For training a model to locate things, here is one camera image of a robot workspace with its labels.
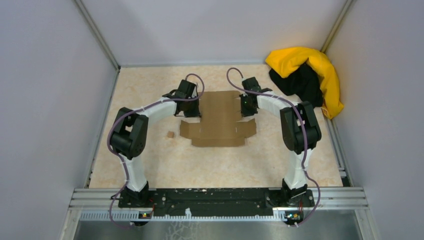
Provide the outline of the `aluminium front rail frame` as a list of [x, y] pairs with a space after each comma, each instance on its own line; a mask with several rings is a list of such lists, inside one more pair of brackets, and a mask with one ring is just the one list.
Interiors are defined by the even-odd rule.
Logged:
[[75, 189], [62, 240], [379, 240], [361, 187], [153, 188], [144, 203], [114, 188]]

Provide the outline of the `yellow cloth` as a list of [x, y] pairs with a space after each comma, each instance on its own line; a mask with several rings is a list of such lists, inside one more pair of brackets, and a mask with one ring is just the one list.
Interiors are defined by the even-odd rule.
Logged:
[[265, 63], [282, 78], [306, 63], [318, 75], [319, 89], [323, 93], [323, 114], [331, 120], [344, 109], [336, 69], [323, 52], [301, 46], [278, 49], [270, 52]]

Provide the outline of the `small brown cardboard scrap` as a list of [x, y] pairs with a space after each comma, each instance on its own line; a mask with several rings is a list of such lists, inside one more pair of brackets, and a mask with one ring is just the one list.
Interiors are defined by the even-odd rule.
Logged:
[[175, 137], [175, 133], [173, 131], [169, 131], [166, 136], [170, 139], [173, 139]]

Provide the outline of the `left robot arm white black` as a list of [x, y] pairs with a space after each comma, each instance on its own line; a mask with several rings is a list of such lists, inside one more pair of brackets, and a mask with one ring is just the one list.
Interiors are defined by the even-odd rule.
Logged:
[[200, 97], [195, 83], [181, 80], [177, 89], [157, 101], [138, 109], [122, 107], [107, 136], [107, 147], [121, 162], [125, 180], [122, 189], [112, 199], [120, 208], [147, 207], [151, 202], [149, 182], [145, 176], [142, 152], [147, 145], [149, 126], [162, 119], [177, 116], [200, 117]]

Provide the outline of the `brown cardboard box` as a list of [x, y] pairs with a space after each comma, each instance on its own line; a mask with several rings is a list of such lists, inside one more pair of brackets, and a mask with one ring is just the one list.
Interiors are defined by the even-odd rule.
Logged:
[[195, 147], [240, 147], [257, 134], [254, 118], [242, 121], [240, 92], [206, 91], [200, 97], [199, 122], [182, 120], [179, 135]]

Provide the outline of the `right corner aluminium post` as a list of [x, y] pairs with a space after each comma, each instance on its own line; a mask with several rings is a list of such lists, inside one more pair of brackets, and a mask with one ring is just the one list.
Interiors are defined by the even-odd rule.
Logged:
[[327, 35], [327, 38], [325, 39], [320, 51], [322, 53], [327, 53], [328, 49], [330, 48], [332, 42], [334, 41], [338, 31], [340, 30], [344, 20], [346, 19], [351, 7], [356, 3], [356, 0], [345, 0], [344, 4], [333, 24], [333, 26], [330, 29], [329, 34]]

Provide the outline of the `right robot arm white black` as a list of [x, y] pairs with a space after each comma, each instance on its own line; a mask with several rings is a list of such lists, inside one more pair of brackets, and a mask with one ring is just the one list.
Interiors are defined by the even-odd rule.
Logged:
[[315, 201], [308, 189], [307, 168], [322, 133], [312, 104], [284, 99], [269, 88], [261, 88], [255, 77], [244, 78], [241, 84], [242, 116], [253, 116], [262, 109], [280, 120], [282, 139], [290, 155], [279, 201], [289, 207], [313, 207]]

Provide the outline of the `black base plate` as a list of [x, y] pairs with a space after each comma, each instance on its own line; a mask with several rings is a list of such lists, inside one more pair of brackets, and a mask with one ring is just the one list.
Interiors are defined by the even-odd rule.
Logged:
[[132, 193], [123, 190], [117, 197], [120, 208], [151, 208], [155, 217], [271, 216], [273, 208], [300, 209], [280, 202], [280, 188], [156, 188]]

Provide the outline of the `black cloth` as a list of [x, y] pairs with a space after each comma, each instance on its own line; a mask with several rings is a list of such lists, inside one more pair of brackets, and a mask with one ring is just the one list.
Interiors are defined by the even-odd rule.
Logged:
[[271, 81], [286, 96], [296, 95], [303, 102], [307, 101], [314, 108], [324, 104], [318, 74], [305, 62], [287, 77], [281, 77], [275, 70], [269, 71]]

